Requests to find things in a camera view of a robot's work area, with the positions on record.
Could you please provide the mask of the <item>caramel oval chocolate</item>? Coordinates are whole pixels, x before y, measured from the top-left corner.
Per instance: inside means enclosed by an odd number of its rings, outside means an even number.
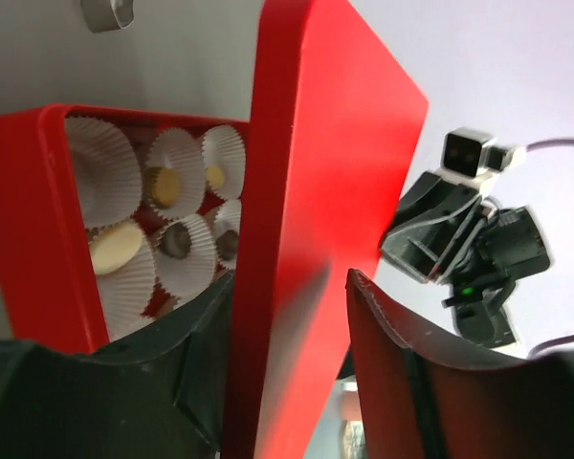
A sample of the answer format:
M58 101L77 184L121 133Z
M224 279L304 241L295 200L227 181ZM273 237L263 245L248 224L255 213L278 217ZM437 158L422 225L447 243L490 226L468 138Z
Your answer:
M216 190L225 184L226 175L221 166L211 165L206 168L206 180L208 188Z

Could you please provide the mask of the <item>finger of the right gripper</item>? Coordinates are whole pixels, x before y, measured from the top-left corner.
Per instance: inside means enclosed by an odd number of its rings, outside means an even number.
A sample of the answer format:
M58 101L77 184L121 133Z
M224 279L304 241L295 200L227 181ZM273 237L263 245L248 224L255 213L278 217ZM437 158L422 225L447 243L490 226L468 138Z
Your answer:
M483 227L481 203L476 189L423 173L400 199L382 258L419 283L446 283Z

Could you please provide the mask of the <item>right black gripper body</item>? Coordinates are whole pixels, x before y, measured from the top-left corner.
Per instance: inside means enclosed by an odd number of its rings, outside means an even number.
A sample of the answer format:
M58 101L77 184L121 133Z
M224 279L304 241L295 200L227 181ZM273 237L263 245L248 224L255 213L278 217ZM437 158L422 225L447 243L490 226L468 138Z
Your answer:
M498 286L547 271L551 257L528 207L508 208L471 245L468 285Z

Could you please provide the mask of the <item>cream white chocolate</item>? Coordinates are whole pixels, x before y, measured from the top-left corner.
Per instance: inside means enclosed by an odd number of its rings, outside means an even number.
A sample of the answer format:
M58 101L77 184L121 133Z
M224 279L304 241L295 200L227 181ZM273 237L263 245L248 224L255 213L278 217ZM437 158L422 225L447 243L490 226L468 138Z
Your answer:
M136 255L143 239L143 231L131 222L123 222L100 233L89 245L95 275L110 274L122 268Z

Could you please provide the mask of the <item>caramel round chocolate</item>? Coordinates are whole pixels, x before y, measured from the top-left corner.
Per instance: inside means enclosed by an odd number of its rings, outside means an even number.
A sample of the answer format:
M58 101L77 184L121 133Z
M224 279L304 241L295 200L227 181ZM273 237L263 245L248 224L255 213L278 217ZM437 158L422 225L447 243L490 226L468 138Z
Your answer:
M144 173L144 195L157 208L171 208L179 198L181 179L168 167L153 166Z

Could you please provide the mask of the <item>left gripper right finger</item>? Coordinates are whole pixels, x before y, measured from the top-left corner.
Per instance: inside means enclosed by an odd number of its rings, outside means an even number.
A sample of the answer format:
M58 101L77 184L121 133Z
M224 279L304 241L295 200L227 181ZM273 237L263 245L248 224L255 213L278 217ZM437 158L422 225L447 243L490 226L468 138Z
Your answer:
M370 457L574 458L574 351L472 344L354 269L346 294Z

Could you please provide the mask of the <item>red box lid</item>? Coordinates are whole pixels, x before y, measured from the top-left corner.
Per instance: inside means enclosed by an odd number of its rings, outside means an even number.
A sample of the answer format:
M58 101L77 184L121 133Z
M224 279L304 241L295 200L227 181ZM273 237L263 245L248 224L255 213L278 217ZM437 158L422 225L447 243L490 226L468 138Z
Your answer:
M221 454L301 458L428 101L347 1L269 1L254 72Z

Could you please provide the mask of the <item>dark round chocolate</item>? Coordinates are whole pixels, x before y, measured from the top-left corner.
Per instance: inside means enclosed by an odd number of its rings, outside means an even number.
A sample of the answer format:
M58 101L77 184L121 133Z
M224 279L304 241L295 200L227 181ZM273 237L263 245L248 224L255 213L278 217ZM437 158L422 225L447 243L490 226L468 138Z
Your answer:
M159 250L170 258L181 260L188 257L191 245L188 228L177 223L166 229L161 237Z

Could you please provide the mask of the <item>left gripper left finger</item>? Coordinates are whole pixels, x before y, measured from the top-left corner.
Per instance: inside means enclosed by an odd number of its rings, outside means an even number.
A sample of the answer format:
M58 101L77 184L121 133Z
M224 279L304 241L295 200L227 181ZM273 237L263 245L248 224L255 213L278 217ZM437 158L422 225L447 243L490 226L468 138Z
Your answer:
M213 458L234 279L91 355L0 340L0 458Z

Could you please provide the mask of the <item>metal tongs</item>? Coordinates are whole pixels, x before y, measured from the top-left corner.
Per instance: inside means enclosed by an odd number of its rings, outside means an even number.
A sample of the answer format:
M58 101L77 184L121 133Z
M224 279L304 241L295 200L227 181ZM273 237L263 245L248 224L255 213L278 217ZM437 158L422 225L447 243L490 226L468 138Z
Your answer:
M134 21L133 0L81 0L80 8L91 33L120 31Z

